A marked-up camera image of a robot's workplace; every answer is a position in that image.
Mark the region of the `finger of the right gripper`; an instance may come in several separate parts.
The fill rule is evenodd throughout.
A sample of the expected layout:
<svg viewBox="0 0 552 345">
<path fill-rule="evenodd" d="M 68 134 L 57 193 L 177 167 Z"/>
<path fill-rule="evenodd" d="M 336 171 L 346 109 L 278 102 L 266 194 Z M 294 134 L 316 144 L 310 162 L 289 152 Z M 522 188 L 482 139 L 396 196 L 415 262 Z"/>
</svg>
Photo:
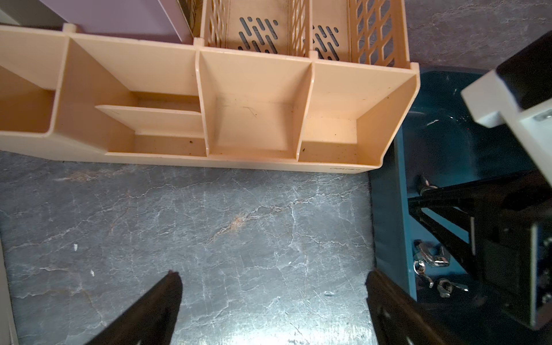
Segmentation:
<svg viewBox="0 0 552 345">
<path fill-rule="evenodd" d="M 457 235 L 450 232 L 446 227 L 438 223 L 420 208 L 409 210 L 410 215 L 422 226 L 424 226 L 454 257 L 454 259 L 471 276 L 477 276 L 477 263 L 472 254 L 472 246 Z"/>
<path fill-rule="evenodd" d="M 419 196 L 408 199 L 409 209 L 502 209 L 517 178 L 493 178 L 438 187 L 426 178 L 418 181 Z"/>
</svg>

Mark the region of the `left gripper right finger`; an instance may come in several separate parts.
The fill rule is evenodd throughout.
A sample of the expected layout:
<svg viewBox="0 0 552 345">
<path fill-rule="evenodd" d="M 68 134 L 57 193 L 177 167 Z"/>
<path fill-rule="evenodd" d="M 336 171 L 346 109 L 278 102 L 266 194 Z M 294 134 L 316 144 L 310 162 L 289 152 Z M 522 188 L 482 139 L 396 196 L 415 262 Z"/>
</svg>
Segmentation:
<svg viewBox="0 0 552 345">
<path fill-rule="evenodd" d="M 367 304 L 379 344 L 463 344 L 380 270 L 366 281 Z"/>
</svg>

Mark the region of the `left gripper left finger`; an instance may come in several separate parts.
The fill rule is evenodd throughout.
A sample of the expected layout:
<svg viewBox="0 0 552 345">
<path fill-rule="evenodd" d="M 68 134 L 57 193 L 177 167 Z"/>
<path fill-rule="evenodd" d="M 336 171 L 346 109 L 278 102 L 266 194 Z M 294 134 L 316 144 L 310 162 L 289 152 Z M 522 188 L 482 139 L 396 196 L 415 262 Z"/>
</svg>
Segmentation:
<svg viewBox="0 0 552 345">
<path fill-rule="evenodd" d="M 181 306 L 183 284 L 170 271 L 90 344 L 169 344 Z"/>
</svg>

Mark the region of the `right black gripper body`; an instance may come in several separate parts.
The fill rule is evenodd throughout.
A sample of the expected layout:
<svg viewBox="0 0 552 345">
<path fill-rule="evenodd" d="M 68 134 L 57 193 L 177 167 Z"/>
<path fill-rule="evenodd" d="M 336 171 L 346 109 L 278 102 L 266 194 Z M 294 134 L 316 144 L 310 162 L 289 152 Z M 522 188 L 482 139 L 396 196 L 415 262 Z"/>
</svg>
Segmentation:
<svg viewBox="0 0 552 345">
<path fill-rule="evenodd" d="M 551 186 L 539 172 L 490 181 L 474 198 L 478 278 L 532 330 L 551 320 Z"/>
</svg>

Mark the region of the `teal plastic storage tray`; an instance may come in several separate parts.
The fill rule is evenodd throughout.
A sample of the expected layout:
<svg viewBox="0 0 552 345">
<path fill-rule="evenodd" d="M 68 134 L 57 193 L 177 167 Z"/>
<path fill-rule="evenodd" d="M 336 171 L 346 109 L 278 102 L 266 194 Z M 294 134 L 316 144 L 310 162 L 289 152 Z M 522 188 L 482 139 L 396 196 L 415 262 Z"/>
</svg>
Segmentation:
<svg viewBox="0 0 552 345">
<path fill-rule="evenodd" d="M 480 70 L 450 68 L 421 73 L 419 94 L 382 167 L 370 175 L 376 270 L 463 344 L 550 344 L 551 320 L 539 330 L 517 322 L 501 309 L 500 296 L 478 275 L 469 275 L 452 255 L 448 267 L 426 267 L 425 273 L 435 283 L 446 278 L 466 285 L 467 293 L 454 289 L 450 298 L 441 298 L 436 286 L 430 288 L 414 270 L 417 240 L 428 244 L 433 254 L 441 245 L 409 213 L 408 199 L 419 196 L 421 178 L 447 187 L 527 172 L 543 175 L 507 125 L 487 128 L 472 118 L 461 91 L 482 76 Z M 467 230 L 432 209 L 421 211 L 470 243 L 475 256 L 474 209 L 460 209 L 468 214 Z"/>
</svg>

